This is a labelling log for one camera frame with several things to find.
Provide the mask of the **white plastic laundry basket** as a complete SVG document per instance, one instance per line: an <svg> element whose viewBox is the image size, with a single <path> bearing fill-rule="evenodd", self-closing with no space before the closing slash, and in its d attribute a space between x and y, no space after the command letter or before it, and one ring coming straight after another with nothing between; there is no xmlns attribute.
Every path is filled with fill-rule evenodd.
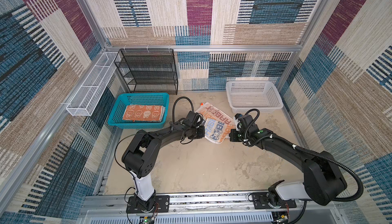
<svg viewBox="0 0 392 224"><path fill-rule="evenodd" d="M236 80L226 83L226 93L233 113L258 109L260 113L271 113L283 108L282 98L270 81Z"/></svg>

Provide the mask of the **orange and cream towel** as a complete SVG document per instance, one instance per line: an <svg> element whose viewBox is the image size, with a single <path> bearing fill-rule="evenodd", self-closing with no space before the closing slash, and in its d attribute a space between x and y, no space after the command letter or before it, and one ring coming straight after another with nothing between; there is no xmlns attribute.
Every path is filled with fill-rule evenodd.
<svg viewBox="0 0 392 224"><path fill-rule="evenodd" d="M160 105L128 105L123 120L132 122L161 122L166 108Z"/></svg>

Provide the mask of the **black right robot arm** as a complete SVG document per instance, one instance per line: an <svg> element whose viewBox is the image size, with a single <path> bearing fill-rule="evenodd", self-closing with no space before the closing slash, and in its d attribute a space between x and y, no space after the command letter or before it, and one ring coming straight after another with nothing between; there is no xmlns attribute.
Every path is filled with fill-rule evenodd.
<svg viewBox="0 0 392 224"><path fill-rule="evenodd" d="M320 156L314 156L304 152L273 131L259 129L249 114L236 114L234 118L236 127L229 134L231 142L242 142L245 146L273 153L303 173L302 182L281 180L268 188L267 197L272 206L293 199L311 200L325 206L346 190L347 182L330 153L323 151Z"/></svg>

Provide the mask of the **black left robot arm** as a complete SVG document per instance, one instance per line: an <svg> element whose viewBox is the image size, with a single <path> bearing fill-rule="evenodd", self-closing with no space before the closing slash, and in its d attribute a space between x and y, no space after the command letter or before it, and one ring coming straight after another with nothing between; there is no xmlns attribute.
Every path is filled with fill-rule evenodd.
<svg viewBox="0 0 392 224"><path fill-rule="evenodd" d="M200 113L190 111L187 117L171 122L167 128L154 132L140 130L136 133L121 157L124 168L132 175L135 183L135 194L130 198L131 206L142 212L157 209L151 171L160 149L175 141L182 143L189 139L192 142L204 138L203 120Z"/></svg>

